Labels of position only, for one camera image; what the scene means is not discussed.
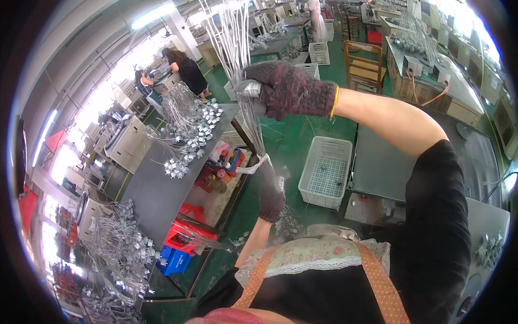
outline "knit glove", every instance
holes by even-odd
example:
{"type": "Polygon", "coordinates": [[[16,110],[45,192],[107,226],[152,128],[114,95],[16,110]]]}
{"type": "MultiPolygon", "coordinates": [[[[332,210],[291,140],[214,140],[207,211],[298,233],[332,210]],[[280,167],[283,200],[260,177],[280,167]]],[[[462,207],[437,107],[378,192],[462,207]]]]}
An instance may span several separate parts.
{"type": "Polygon", "coordinates": [[[285,201],[284,192],[278,192],[272,185],[262,186],[259,194],[259,217],[272,224],[276,223],[284,210],[285,201]]]}
{"type": "Polygon", "coordinates": [[[331,117],[338,86],[310,77],[302,68],[286,61],[269,61],[247,66],[246,78],[263,84],[261,102],[266,116],[283,120],[286,114],[331,117]]]}

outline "blue plastic box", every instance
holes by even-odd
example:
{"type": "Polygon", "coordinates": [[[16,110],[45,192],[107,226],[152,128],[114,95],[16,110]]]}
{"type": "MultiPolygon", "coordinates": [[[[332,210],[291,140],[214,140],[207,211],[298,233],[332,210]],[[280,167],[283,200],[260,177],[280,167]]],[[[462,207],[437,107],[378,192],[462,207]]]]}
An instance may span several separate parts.
{"type": "Polygon", "coordinates": [[[166,259],[167,263],[166,265],[161,265],[160,260],[157,260],[156,267],[163,275],[167,276],[170,273],[185,272],[192,257],[186,252],[164,245],[160,251],[160,258],[166,259]]]}

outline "label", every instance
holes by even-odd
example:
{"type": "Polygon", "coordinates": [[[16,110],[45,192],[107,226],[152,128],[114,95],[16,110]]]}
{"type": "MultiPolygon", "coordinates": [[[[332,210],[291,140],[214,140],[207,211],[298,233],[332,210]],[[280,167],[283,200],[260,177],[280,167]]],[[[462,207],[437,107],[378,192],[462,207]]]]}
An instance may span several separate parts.
{"type": "Polygon", "coordinates": [[[495,77],[491,78],[491,87],[493,87],[495,90],[498,87],[498,80],[495,77]]]}

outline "woman in black dress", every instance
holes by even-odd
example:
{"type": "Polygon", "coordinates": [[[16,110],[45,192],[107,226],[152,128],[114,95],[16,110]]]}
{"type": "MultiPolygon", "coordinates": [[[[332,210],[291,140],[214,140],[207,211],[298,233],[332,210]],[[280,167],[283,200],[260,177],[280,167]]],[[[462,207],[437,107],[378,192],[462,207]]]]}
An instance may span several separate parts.
{"type": "Polygon", "coordinates": [[[184,52],[170,48],[164,48],[162,55],[167,57],[172,72],[180,73],[182,81],[185,82],[189,89],[202,98],[202,100],[207,100],[206,97],[212,93],[209,92],[209,85],[196,62],[191,60],[184,52]]]}

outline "ceiling light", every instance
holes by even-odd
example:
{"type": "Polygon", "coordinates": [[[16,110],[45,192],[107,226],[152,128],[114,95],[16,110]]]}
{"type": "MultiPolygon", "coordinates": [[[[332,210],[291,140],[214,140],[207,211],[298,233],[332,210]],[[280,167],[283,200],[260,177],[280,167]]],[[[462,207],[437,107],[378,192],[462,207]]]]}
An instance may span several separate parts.
{"type": "Polygon", "coordinates": [[[131,29],[141,29],[146,26],[150,22],[160,18],[163,15],[170,13],[175,8],[173,3],[168,3],[163,6],[158,7],[157,9],[153,9],[142,17],[138,18],[132,25],[131,29]]]}
{"type": "Polygon", "coordinates": [[[47,137],[47,132],[49,131],[50,125],[54,121],[56,114],[57,114],[57,110],[54,109],[54,111],[50,115],[49,121],[47,121],[47,124],[45,125],[45,128],[43,129],[43,134],[41,135],[41,138],[39,139],[38,147],[36,148],[36,153],[34,154],[33,167],[36,166],[36,162],[38,161],[39,152],[41,151],[41,146],[45,142],[45,137],[47,137]]]}

